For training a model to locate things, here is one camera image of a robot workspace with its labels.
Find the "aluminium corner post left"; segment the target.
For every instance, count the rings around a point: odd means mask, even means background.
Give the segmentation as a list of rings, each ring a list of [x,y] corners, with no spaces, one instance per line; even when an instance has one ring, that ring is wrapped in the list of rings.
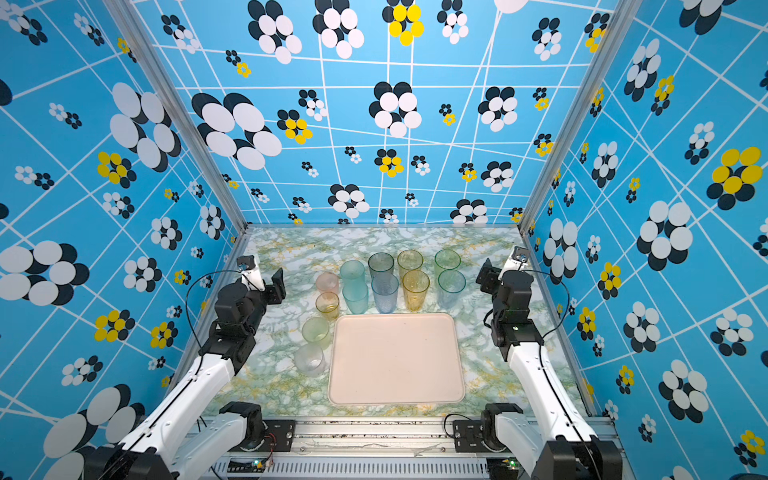
[[[248,227],[245,217],[237,206],[233,195],[224,185],[216,162],[188,115],[178,91],[174,88],[168,69],[162,65],[158,53],[151,46],[146,29],[140,25],[138,15],[133,11],[129,1],[104,1],[104,5],[118,29],[126,36],[131,49],[135,51],[142,71],[166,107],[171,120],[177,126],[182,141],[189,149],[190,156],[197,163],[203,177],[216,195],[223,210],[228,214],[238,234],[243,235],[247,232]]]

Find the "short pink dimpled cup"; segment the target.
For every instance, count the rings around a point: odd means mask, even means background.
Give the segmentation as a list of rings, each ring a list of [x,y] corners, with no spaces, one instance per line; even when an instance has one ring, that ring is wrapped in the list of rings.
[[[325,271],[318,275],[315,286],[321,293],[334,293],[338,294],[340,291],[340,278],[337,274]]]

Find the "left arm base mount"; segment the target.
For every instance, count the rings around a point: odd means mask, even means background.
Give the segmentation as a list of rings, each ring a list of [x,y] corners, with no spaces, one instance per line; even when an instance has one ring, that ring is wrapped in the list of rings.
[[[295,437],[295,420],[267,419],[263,421],[264,437],[260,441],[246,440],[243,445],[235,446],[231,452],[257,452],[260,454],[290,452]]]

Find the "blue clear tall glass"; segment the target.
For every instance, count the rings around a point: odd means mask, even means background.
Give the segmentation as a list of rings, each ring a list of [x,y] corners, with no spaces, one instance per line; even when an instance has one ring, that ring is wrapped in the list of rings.
[[[466,288],[466,278],[458,270],[444,270],[438,276],[438,305],[448,310],[453,308],[460,294]]]

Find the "teal dimpled tall cup rear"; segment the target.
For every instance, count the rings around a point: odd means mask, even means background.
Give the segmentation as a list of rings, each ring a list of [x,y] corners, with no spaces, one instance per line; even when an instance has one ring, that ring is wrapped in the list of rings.
[[[339,270],[339,275],[344,287],[354,284],[365,284],[366,267],[358,260],[344,262]]]

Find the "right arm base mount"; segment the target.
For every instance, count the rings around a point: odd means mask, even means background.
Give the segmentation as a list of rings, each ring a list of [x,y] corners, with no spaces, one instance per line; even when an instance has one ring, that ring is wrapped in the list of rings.
[[[450,433],[457,453],[491,453],[483,437],[482,422],[458,419],[451,422]]]

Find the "aluminium corner post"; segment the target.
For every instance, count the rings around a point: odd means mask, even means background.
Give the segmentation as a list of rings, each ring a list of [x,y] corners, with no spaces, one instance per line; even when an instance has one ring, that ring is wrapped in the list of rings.
[[[602,81],[621,48],[641,4],[640,0],[625,0],[617,3],[617,8],[610,18],[607,35],[601,41],[601,46],[587,69],[584,80],[556,136],[553,152],[548,156],[531,192],[522,222],[519,224],[519,230],[523,237],[526,237],[527,229],[536,219],[548,195],[551,180],[566,158],[568,149],[586,118],[588,106],[602,85]]]
[[[243,235],[247,232],[248,227],[245,217],[237,206],[233,195],[224,185],[216,162],[188,115],[178,91],[174,88],[168,69],[162,65],[158,53],[151,46],[146,29],[140,25],[138,15],[133,11],[129,1],[104,1],[104,5],[118,29],[126,36],[131,49],[135,51],[142,71],[166,107],[171,120],[177,126],[182,141],[189,149],[190,156],[197,163],[203,177],[216,195],[223,210],[228,214],[238,234]]]

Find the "teal dimpled tall cup front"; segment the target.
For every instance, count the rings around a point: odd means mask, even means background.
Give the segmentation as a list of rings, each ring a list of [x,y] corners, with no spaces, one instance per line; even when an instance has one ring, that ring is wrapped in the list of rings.
[[[345,283],[342,289],[347,308],[352,314],[365,314],[369,306],[368,287],[364,281]]]

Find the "short yellow cup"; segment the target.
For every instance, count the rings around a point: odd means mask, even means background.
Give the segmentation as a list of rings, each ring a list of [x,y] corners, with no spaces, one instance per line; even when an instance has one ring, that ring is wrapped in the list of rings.
[[[315,300],[316,310],[328,321],[339,317],[340,301],[332,291],[321,292]]]

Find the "grey tall glass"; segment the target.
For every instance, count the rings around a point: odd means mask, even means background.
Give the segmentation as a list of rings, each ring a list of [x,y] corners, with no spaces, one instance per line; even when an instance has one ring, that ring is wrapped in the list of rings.
[[[394,257],[386,252],[376,252],[368,259],[368,267],[372,278],[381,274],[391,274],[394,265]]]

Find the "yellow tall glass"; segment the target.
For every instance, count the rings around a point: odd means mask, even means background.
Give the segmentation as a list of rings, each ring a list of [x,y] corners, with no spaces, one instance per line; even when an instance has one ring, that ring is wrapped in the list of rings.
[[[402,278],[402,286],[407,309],[412,312],[419,311],[430,287],[429,276],[419,269],[407,271]]]
[[[424,257],[418,250],[407,249],[398,254],[396,261],[400,276],[404,276],[410,271],[420,270],[424,264]]]

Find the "blue tall dimpled cup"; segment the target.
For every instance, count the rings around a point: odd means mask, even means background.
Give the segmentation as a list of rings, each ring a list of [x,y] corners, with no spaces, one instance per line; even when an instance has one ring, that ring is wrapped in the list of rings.
[[[381,314],[393,313],[397,308],[398,278],[389,272],[379,273],[373,277],[371,288],[377,311]]]

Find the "yellow tall glass front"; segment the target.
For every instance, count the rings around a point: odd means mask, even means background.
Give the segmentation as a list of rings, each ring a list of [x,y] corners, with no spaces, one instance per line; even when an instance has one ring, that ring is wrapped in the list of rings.
[[[402,278],[402,286],[407,309],[412,312],[419,311],[430,287],[429,276],[419,269],[407,271]]]

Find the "green tall glass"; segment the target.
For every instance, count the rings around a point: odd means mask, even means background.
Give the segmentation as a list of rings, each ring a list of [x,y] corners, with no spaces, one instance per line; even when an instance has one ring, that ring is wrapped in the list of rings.
[[[434,256],[437,274],[445,270],[457,270],[461,265],[461,256],[452,249],[439,250]]]

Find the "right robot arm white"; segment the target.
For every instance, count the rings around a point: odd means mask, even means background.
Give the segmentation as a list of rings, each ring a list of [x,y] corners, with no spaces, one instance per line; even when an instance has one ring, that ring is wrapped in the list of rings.
[[[491,296],[484,317],[491,340],[518,378],[536,420],[532,426],[515,404],[488,404],[481,416],[485,444],[510,451],[527,479],[622,478],[619,448],[600,439],[568,397],[545,350],[545,335],[530,317],[533,276],[486,260],[476,283]]]

